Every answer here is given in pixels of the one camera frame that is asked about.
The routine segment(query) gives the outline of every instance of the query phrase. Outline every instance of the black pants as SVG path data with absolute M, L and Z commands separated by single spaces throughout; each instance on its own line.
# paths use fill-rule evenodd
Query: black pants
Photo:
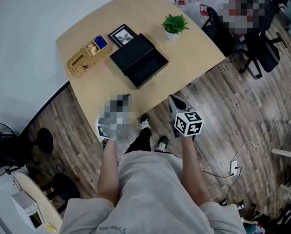
M 141 151 L 146 151 L 146 152 L 151 152 L 151 146 L 150 146 L 150 138 L 151 138 L 151 130 L 149 128 L 143 128 L 139 136 L 135 139 L 135 141 L 128 147 L 127 151 L 125 154 L 141 150 Z M 167 153 L 170 154 L 170 152 L 162 152 L 162 151 L 156 151 L 159 153 Z

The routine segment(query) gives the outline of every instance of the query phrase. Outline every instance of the open black box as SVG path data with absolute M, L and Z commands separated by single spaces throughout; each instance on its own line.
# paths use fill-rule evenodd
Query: open black box
M 139 34 L 110 57 L 137 88 L 168 64 L 168 60 L 143 34 Z

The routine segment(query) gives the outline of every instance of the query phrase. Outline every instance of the light wood tabletop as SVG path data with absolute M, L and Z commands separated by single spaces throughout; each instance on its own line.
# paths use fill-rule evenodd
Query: light wood tabletop
M 29 176 L 23 173 L 16 173 L 14 178 L 15 182 L 19 184 L 20 189 L 37 203 L 44 223 L 53 225 L 57 232 L 59 232 L 62 225 L 62 218 L 39 186 Z
M 176 40 L 168 40 L 162 23 L 165 16 L 183 14 L 168 0 L 113 0 L 77 22 L 57 39 L 59 56 L 65 66 L 76 98 L 96 133 L 95 123 L 100 107 L 110 95 L 131 94 L 130 111 L 137 118 L 167 99 L 191 81 L 225 59 L 221 51 L 187 15 L 189 30 Z M 136 34 L 144 34 L 169 61 L 155 77 L 137 89 L 109 56 L 90 68 L 80 78 L 69 73 L 66 62 L 90 40 L 107 35 L 126 24 Z

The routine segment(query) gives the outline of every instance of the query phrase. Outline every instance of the wooden floor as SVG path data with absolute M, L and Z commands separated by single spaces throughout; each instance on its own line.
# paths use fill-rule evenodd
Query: wooden floor
M 288 34 L 275 19 L 269 30 L 269 37 L 276 37 L 277 31 L 289 41 Z M 285 49 L 281 43 L 277 46 L 289 54 L 291 39 L 290 50 Z M 280 57 L 279 66 L 270 73 L 263 71 L 261 79 L 254 79 L 249 71 L 238 73 L 246 62 L 246 57 L 242 54 L 236 55 L 232 62 L 227 58 L 196 83 L 177 93 L 186 97 L 205 121 L 201 134 L 194 141 L 202 169 L 226 176 L 229 174 L 230 161 L 245 141 L 252 141 L 256 145 L 264 141 L 290 91 L 287 104 L 275 121 L 266 142 L 259 148 L 246 144 L 237 156 L 242 173 L 230 192 L 229 202 L 244 200 L 246 208 L 241 212 L 242 215 L 246 214 L 251 203 L 255 203 L 265 214 L 277 217 L 279 209 L 289 198 L 278 186 L 287 176 L 286 167 L 291 166 L 291 159 L 270 152 L 271 148 L 291 151 L 291 125 L 287 124 L 287 120 L 291 119 L 291 80 L 286 75 L 285 63 L 289 76 L 291 68 L 289 58 L 285 59 L 282 53 Z M 169 124 L 172 117 L 167 101 L 148 113 L 151 118 L 152 141 L 156 143 L 161 135 L 167 135 L 170 139 L 169 151 L 181 157 L 180 140 L 173 137 Z M 54 174 L 56 165 L 60 162 L 53 158 L 60 157 L 65 164 L 64 173 L 75 181 L 82 197 L 95 196 L 102 144 L 91 130 L 70 86 L 33 122 L 28 138 L 35 139 L 41 127 L 48 128 L 54 138 L 54 151 L 51 155 L 44 156 L 38 148 L 34 149 L 35 157 L 42 162 L 41 167 Z M 135 120 L 127 134 L 117 142 L 118 160 L 138 135 L 138 131 L 139 122 Z M 211 198 L 219 202 L 227 196 L 236 177 L 216 178 L 205 174 L 205 179 Z

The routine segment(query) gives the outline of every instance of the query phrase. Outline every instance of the wicker basket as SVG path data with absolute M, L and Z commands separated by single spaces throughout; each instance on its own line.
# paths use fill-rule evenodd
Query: wicker basket
M 91 40 L 83 48 L 81 48 L 73 57 L 67 61 L 66 66 L 70 74 L 77 77 L 81 77 L 86 70 L 90 69 L 97 62 L 102 60 L 107 54 L 112 51 L 111 45 L 103 37 L 106 42 L 104 48 L 100 48 L 94 40 Z M 97 47 L 98 51 L 95 55 L 92 55 L 88 46 L 94 45 Z

